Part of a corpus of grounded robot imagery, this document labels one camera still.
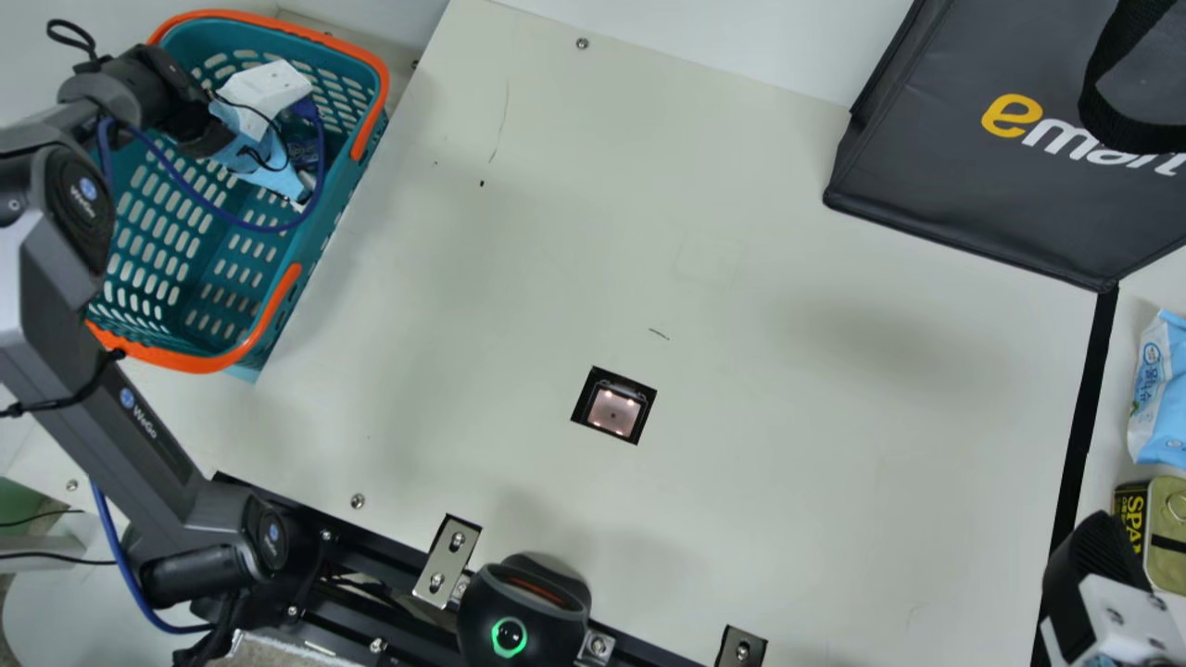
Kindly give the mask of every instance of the green led ring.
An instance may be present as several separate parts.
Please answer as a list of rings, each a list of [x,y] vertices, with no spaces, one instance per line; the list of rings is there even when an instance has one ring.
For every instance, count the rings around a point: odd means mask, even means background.
[[[503,624],[506,622],[515,622],[518,624],[519,628],[523,628],[523,639],[519,640],[518,646],[511,649],[506,649],[498,646],[498,630],[500,630]],[[491,646],[495,647],[495,654],[498,655],[498,658],[506,658],[506,659],[515,658],[516,655],[523,653],[523,649],[527,648],[527,625],[524,625],[523,622],[519,621],[518,618],[511,616],[499,618],[498,622],[495,623],[492,628],[490,628],[490,643]]]

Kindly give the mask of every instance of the white plastic part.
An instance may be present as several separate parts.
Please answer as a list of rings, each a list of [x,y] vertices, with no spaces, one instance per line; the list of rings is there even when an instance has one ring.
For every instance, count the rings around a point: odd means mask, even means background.
[[[243,70],[218,89],[218,95],[235,104],[243,104],[260,112],[232,107],[238,115],[240,134],[260,141],[268,131],[268,119],[276,117],[281,110],[313,91],[310,83],[296,68],[287,61],[275,61],[266,65]]]
[[[1178,625],[1167,605],[1155,595],[1098,574],[1089,574],[1079,583],[1079,595],[1096,643],[1067,663],[1050,618],[1044,618],[1041,635],[1053,667],[1082,667],[1099,656],[1122,665],[1148,665],[1156,660],[1186,663],[1186,646]]]

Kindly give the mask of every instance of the emart logo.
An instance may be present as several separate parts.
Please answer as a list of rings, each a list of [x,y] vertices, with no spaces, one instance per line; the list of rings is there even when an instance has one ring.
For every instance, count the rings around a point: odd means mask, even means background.
[[[1006,139],[1024,136],[1021,144],[1025,146],[1038,146],[1042,140],[1047,140],[1042,148],[1047,153],[1058,155],[1063,150],[1070,148],[1067,158],[1072,160],[1086,158],[1089,163],[1096,165],[1141,169],[1161,159],[1160,164],[1153,166],[1154,173],[1178,176],[1178,167],[1186,163],[1186,153],[1137,155],[1104,148],[1086,129],[1058,119],[1044,119],[1042,115],[1041,104],[1037,101],[1009,93],[989,104],[988,110],[980,117],[980,125]]]

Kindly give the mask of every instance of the white wall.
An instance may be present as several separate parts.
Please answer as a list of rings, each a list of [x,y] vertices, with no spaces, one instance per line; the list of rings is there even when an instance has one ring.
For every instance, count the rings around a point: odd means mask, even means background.
[[[910,0],[498,1],[844,106],[910,7]]]
[[[58,85],[87,56],[50,42],[45,21],[66,19],[95,36],[98,53],[119,55],[174,14],[221,7],[275,15],[275,0],[5,0],[0,21],[0,123],[52,106]]]
[[[423,51],[448,0],[278,0],[280,8]]]

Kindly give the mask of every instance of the black strap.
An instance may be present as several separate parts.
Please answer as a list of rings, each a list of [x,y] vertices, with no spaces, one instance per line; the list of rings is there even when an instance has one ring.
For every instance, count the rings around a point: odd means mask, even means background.
[[[1178,0],[1120,0],[1088,62],[1079,94],[1083,126],[1104,146],[1127,153],[1186,152],[1186,126],[1127,116],[1099,93],[1099,80],[1124,59]]]
[[[70,407],[72,405],[78,405],[82,401],[90,398],[91,394],[98,389],[98,383],[103,379],[103,373],[107,371],[107,367],[128,356],[123,350],[115,349],[106,355],[103,355],[103,361],[98,363],[98,369],[95,370],[95,375],[91,376],[90,381],[83,385],[82,389],[78,389],[75,395],[66,399],[55,399],[52,401],[42,401],[33,405],[21,405],[12,404],[5,409],[0,409],[0,419],[6,417],[20,417],[26,412],[44,412],[46,409],[62,409],[64,407]]]

